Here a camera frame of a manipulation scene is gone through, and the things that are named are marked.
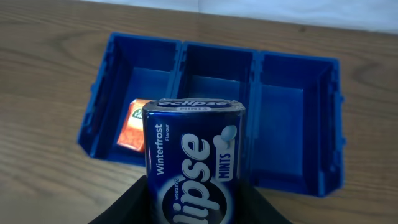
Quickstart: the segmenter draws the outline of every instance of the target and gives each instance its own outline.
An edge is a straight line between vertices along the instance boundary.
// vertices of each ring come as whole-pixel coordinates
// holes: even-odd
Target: wood grain surface
[[[67,0],[0,1],[0,223],[87,223],[144,174],[76,144],[113,31],[340,59],[344,188],[260,191],[294,223],[398,223],[398,36]]]

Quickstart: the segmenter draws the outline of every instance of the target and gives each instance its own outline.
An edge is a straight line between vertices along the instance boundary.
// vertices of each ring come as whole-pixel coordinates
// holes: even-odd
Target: tin lid
[[[78,137],[91,157],[145,165],[143,154],[116,144],[136,98],[222,98],[246,107],[250,183],[319,197],[342,186],[335,59],[113,34],[91,91]]]

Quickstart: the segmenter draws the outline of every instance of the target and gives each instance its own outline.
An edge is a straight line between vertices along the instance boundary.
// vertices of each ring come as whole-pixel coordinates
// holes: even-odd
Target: eclipse mints container
[[[246,108],[242,178],[317,197],[343,185],[334,58],[114,33],[91,92],[78,136],[91,157],[145,165],[117,143],[134,99],[221,98]]]
[[[234,223],[243,116],[230,100],[160,100],[143,107],[154,223]]]

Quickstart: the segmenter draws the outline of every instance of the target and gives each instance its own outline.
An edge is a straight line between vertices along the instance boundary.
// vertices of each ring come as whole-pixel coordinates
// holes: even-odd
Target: blue mint tin
[[[154,223],[233,223],[245,107],[214,99],[143,107]]]

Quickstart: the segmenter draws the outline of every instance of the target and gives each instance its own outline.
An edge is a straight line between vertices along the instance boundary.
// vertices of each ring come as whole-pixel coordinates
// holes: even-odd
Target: empty blue bin
[[[222,98],[247,109],[241,172],[255,186],[318,197],[343,184],[338,61],[112,34],[78,143],[98,159],[144,166],[116,144],[136,98]]]

